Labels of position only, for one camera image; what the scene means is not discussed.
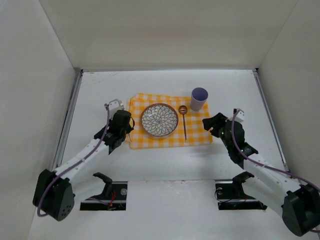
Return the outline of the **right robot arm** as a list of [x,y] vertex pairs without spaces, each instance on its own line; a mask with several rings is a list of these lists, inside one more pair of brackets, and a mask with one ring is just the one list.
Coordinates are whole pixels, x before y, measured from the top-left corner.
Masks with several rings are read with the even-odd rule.
[[231,118],[218,113],[202,120],[212,136],[221,139],[228,156],[243,172],[223,188],[217,184],[215,195],[226,203],[244,196],[252,197],[277,213],[296,236],[315,232],[320,225],[320,189],[310,181],[277,169],[264,160],[245,140],[244,112],[234,109]]

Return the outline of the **patterned ceramic plate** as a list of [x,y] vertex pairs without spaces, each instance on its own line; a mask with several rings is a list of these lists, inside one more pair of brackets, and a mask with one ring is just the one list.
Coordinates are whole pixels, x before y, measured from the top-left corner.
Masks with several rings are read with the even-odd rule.
[[140,115],[142,129],[155,138],[168,137],[179,125],[177,111],[165,103],[154,103],[146,107]]

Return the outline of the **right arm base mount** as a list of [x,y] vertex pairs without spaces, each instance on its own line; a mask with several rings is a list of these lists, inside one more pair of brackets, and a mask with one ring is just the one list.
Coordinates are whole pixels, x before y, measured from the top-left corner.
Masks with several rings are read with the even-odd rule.
[[214,197],[220,211],[262,210],[268,207],[257,199],[244,193],[242,184],[254,176],[242,172],[232,180],[218,180],[215,182]]

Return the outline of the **copper spoon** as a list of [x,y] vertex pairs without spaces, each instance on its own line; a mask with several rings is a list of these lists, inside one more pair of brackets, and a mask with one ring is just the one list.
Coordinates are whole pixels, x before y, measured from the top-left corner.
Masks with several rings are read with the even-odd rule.
[[181,105],[181,106],[178,108],[178,112],[182,115],[184,138],[185,138],[185,142],[187,142],[187,128],[186,128],[185,115],[188,113],[188,108],[187,108],[185,105]]

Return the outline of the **yellow white checkered cloth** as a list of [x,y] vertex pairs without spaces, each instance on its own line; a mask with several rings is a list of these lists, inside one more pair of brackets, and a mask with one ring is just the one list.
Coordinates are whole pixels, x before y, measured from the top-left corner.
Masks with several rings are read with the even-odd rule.
[[[172,148],[172,147],[188,147],[200,146],[212,143],[213,138],[209,132],[204,130],[203,119],[210,116],[208,104],[205,103],[200,111],[190,109],[191,98],[188,96],[170,96],[161,94],[137,93],[135,96],[127,100],[126,109],[131,113],[135,126],[126,141],[131,149],[150,149],[150,148]],[[174,133],[167,137],[152,137],[148,135],[142,128],[140,116],[143,110],[149,105],[155,103],[164,103],[173,107],[178,114],[178,127]],[[178,109],[181,105],[187,107],[185,115],[185,124],[187,132],[187,142],[185,142],[183,116]]]

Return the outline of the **lavender paper cup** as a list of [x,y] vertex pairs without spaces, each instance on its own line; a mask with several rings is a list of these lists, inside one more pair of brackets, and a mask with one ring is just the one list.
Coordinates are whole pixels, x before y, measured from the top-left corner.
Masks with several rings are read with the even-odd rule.
[[197,87],[191,92],[190,108],[198,112],[207,101],[209,93],[202,87]]

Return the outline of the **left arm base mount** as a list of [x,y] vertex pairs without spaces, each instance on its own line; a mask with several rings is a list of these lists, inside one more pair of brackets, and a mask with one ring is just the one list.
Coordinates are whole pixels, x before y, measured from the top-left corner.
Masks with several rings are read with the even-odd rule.
[[80,203],[80,211],[125,211],[127,207],[128,182],[113,181],[97,172],[93,175],[103,183],[101,192]]

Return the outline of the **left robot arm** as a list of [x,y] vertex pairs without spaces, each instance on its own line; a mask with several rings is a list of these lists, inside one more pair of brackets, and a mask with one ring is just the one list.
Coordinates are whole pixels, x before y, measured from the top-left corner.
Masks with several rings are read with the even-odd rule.
[[92,197],[114,197],[113,180],[100,170],[105,160],[134,129],[130,112],[119,109],[76,156],[55,168],[43,170],[37,179],[32,203],[38,217],[64,220],[75,204]]

